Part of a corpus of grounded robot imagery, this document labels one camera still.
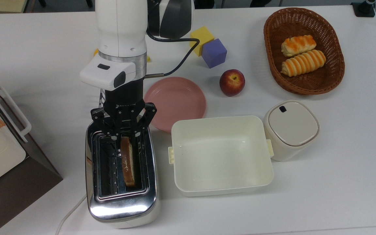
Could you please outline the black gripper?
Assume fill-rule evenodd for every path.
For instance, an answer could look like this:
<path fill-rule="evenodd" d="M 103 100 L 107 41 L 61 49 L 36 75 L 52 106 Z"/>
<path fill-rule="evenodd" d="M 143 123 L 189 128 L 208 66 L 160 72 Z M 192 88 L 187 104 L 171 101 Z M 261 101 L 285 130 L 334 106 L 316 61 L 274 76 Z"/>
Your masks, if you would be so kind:
<path fill-rule="evenodd" d="M 90 111 L 96 126 L 110 137 L 117 137 L 117 133 L 127 126 L 132 136 L 138 137 L 149 129 L 156 113 L 155 105 L 143 100 L 143 79 L 131 81 L 113 91 L 106 90 L 103 108 Z"/>

